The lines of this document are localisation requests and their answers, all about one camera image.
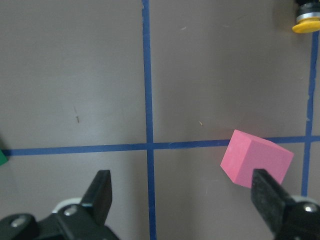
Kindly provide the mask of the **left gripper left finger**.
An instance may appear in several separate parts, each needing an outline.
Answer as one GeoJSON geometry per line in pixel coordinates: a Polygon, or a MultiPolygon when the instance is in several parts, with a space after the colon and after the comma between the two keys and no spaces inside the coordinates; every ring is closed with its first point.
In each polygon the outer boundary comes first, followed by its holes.
{"type": "Polygon", "coordinates": [[[110,170],[99,170],[83,195],[80,205],[98,225],[104,225],[112,205],[110,170]]]}

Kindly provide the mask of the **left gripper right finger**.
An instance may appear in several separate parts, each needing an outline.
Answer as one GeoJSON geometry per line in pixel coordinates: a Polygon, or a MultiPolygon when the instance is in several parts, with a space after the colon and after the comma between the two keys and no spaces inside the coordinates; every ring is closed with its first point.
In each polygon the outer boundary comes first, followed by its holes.
{"type": "Polygon", "coordinates": [[[281,231],[289,211],[297,204],[268,171],[262,168],[253,170],[250,197],[273,235],[281,231]]]}

